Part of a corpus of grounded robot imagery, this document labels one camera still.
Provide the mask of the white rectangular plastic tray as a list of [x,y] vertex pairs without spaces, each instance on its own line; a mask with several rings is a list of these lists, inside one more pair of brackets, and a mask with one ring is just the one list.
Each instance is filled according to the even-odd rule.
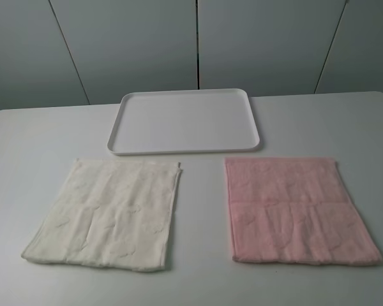
[[247,152],[259,146],[250,100],[242,89],[127,94],[107,142],[117,156]]

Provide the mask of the pink towel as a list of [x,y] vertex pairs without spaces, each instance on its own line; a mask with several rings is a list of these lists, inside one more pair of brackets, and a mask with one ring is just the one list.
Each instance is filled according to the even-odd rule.
[[325,157],[228,157],[232,259],[373,266],[383,257]]

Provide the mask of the cream white towel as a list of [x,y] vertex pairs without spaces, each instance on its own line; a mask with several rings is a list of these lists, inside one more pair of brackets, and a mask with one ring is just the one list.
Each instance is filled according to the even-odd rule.
[[177,162],[75,160],[22,258],[164,270],[180,175]]

